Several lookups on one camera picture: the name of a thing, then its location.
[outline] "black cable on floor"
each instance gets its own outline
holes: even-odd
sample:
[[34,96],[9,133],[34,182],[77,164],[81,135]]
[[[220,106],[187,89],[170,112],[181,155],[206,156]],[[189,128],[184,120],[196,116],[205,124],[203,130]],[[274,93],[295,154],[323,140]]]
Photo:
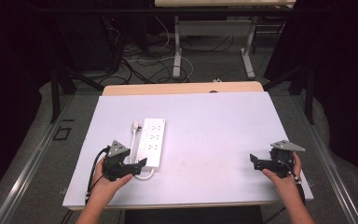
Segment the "black cable on floor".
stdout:
[[120,210],[120,214],[118,214],[118,221],[117,224],[120,224],[120,220],[121,220],[121,213],[123,212],[123,210]]
[[267,220],[263,221],[264,224],[269,223],[272,219],[274,219],[275,217],[277,217],[278,215],[281,215],[282,212],[286,210],[286,207],[281,208],[278,212],[276,212],[274,215],[272,215],[271,217],[267,218]]
[[69,221],[69,218],[71,218],[71,215],[74,213],[74,211],[68,209],[68,211],[66,212],[65,216],[63,217],[61,224],[66,224]]

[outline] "light wood tabletop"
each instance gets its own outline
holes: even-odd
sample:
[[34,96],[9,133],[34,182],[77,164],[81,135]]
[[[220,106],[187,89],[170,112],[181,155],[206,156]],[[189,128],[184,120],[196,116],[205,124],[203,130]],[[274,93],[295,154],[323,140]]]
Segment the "light wood tabletop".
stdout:
[[207,93],[211,91],[264,91],[259,82],[203,82],[175,84],[140,84],[107,86],[103,96],[108,95],[154,95],[154,94],[183,94]]
[[156,0],[157,7],[241,7],[293,5],[296,0]]

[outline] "white power strip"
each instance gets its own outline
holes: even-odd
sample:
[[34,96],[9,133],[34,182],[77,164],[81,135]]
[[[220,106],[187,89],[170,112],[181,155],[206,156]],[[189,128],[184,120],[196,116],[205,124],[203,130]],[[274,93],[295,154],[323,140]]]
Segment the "white power strip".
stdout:
[[145,168],[159,168],[165,119],[145,119],[136,161],[147,158]]

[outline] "desk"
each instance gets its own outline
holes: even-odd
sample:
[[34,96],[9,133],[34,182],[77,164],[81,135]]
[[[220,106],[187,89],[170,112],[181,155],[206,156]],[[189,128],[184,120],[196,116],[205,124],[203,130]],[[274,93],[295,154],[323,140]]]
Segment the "desk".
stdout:
[[[255,7],[293,5],[296,0],[156,0],[157,7]],[[175,17],[175,59],[173,62],[173,77],[180,76],[182,49],[181,35],[235,35],[246,36],[245,49],[241,56],[247,77],[255,79],[255,72],[249,59],[249,51],[255,34],[257,17],[250,21],[180,21]]]
[[[257,82],[107,87],[96,106],[63,206],[84,207],[97,153],[114,139],[129,147],[131,124],[145,118],[166,119],[160,167],[147,181],[133,178],[108,207],[279,202],[272,183],[254,170],[249,159],[250,153],[269,159],[269,144],[287,139],[269,94],[262,90]],[[313,199],[305,176],[302,178],[306,199]]]

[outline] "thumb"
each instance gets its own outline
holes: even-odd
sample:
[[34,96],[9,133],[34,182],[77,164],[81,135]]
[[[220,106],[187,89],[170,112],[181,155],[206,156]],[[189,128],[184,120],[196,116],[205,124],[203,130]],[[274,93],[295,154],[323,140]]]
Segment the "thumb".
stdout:
[[268,177],[274,184],[277,182],[278,179],[280,179],[277,175],[275,175],[269,169],[263,169],[261,172],[263,173],[263,175]]
[[125,176],[121,177],[120,179],[113,182],[115,184],[114,188],[116,190],[120,189],[121,187],[126,185],[128,182],[130,182],[131,179],[132,179],[132,175],[125,175]]

